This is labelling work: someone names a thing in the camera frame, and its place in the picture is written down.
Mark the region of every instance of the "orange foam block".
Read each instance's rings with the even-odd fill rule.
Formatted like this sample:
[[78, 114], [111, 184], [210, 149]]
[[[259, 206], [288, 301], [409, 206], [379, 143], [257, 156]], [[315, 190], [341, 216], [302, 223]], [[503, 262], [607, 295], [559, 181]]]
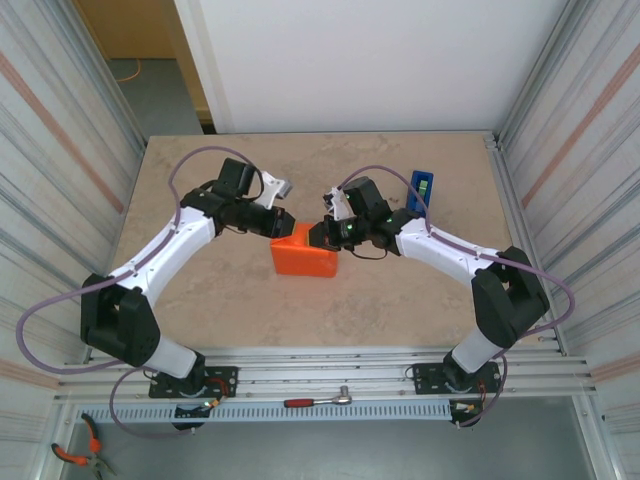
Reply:
[[309, 246], [312, 223], [296, 223], [293, 235], [271, 240], [271, 256], [280, 275], [335, 277], [338, 254]]

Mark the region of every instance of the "pliers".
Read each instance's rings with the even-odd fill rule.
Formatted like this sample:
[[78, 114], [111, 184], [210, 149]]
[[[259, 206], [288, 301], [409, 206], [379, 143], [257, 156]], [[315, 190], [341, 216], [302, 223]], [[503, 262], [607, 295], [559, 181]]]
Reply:
[[93, 421], [86, 413], [83, 413], [80, 417], [89, 427], [89, 450], [91, 451], [91, 455], [88, 457], [78, 456], [78, 455], [69, 455], [64, 449], [58, 445], [57, 443], [51, 444], [51, 450], [53, 450], [53, 454], [58, 457], [63, 462], [67, 463], [75, 463], [81, 467], [89, 466], [93, 471], [93, 474], [98, 480], [102, 480], [102, 474], [100, 473], [100, 467], [106, 468], [112, 475], [116, 475], [113, 469], [109, 466], [107, 462], [105, 462], [98, 453], [102, 450], [102, 443], [98, 439], [98, 427], [96, 422]]

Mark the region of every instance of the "marble tabletop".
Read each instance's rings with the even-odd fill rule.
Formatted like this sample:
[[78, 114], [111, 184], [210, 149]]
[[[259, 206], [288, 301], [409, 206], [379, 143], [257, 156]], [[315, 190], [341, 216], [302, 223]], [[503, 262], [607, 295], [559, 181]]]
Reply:
[[[189, 151], [222, 145], [294, 189], [279, 205], [301, 222], [325, 213], [322, 195], [355, 169], [388, 165], [409, 177], [434, 173], [434, 225], [483, 246], [511, 244], [481, 134], [357, 133], [152, 137], [127, 214], [114, 266], [138, 252], [169, 221], [172, 167]], [[181, 170], [181, 195], [216, 178], [225, 155], [201, 153]], [[392, 208], [406, 187], [370, 172]], [[358, 251], [377, 255], [370, 246]], [[470, 291], [414, 260], [339, 254], [335, 278], [279, 276], [269, 239], [224, 232], [173, 278], [155, 307], [161, 330], [187, 346], [448, 346], [475, 325]]]

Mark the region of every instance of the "gray floor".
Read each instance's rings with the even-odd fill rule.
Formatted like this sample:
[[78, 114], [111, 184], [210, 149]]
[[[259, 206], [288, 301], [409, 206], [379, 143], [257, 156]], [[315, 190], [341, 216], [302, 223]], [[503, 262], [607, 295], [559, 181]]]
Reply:
[[[141, 60], [140, 75], [118, 83], [146, 138], [151, 135], [202, 135], [202, 128], [175, 60]], [[108, 62], [113, 76], [137, 70], [135, 60]]]
[[[119, 480], [594, 478], [568, 398], [500, 400], [478, 426], [463, 431], [434, 421], [227, 423], [205, 425], [193, 437], [150, 441], [115, 425], [100, 427], [103, 457]], [[71, 451], [86, 452], [86, 442], [79, 425]], [[93, 477], [68, 466], [63, 478]]]

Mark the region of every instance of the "blue object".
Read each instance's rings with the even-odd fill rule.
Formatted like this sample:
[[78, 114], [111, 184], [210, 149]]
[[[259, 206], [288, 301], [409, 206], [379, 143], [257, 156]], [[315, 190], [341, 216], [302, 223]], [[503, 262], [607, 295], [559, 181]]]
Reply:
[[[433, 173], [414, 170], [411, 175], [411, 185], [420, 194], [428, 208], [429, 200], [431, 199], [431, 188], [433, 187]], [[418, 200], [411, 190], [407, 192], [407, 208], [414, 212], [418, 212], [421, 217], [424, 217], [425, 215], [422, 205], [418, 203]]]

